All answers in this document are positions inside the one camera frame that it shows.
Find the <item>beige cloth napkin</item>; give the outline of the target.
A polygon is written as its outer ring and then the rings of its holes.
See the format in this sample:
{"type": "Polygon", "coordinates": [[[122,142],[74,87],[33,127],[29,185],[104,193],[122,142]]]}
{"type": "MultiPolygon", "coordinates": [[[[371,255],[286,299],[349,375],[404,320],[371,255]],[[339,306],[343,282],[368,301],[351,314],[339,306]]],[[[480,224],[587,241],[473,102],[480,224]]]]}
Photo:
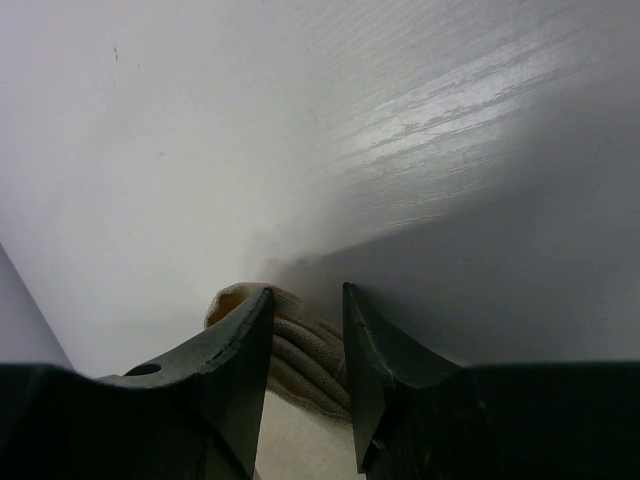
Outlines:
{"type": "Polygon", "coordinates": [[[342,331],[274,287],[257,479],[357,479],[342,331]]]}

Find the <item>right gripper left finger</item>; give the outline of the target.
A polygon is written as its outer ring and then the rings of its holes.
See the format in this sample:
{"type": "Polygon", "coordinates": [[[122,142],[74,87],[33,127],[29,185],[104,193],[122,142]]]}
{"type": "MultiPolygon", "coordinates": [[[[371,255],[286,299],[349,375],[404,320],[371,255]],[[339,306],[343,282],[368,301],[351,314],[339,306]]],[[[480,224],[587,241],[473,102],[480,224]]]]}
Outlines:
{"type": "Polygon", "coordinates": [[[260,288],[222,320],[122,377],[127,388],[185,387],[203,434],[199,479],[251,479],[274,331],[274,292],[260,288]]]}

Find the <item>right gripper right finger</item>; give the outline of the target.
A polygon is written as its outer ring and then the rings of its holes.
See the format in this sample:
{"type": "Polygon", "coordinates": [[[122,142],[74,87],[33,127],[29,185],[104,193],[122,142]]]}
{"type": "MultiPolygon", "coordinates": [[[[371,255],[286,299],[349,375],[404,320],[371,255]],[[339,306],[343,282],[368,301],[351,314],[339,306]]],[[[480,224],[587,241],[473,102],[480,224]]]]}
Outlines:
{"type": "Polygon", "coordinates": [[[353,283],[343,285],[342,326],[357,470],[427,474],[430,390],[461,367],[393,325],[353,283]]]}

